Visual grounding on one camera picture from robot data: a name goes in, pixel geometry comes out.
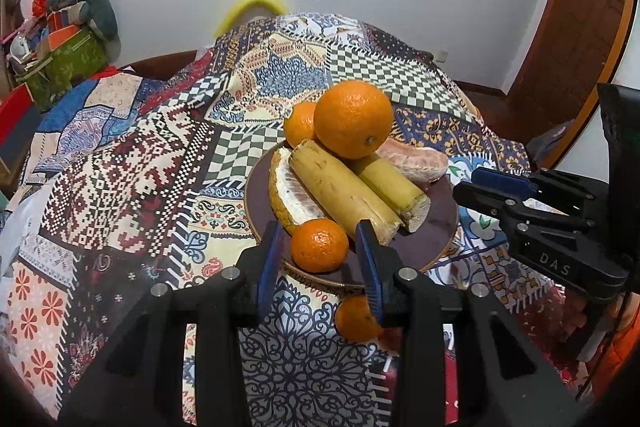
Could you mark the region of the person right hand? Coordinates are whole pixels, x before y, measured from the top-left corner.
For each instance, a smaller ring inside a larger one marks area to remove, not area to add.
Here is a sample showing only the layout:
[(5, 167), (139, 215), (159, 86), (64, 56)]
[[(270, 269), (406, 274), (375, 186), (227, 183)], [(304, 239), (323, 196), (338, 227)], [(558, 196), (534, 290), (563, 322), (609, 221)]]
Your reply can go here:
[[(562, 325), (567, 335), (586, 324), (587, 317), (582, 310), (587, 304), (582, 294), (571, 289), (565, 291)], [(634, 346), (639, 342), (639, 295), (632, 293), (620, 319), (620, 326), (613, 335), (612, 345), (604, 349), (604, 343), (597, 347), (594, 357), (586, 363), (588, 375), (592, 377), (592, 391), (600, 398), (612, 383), (614, 376), (624, 365)]]

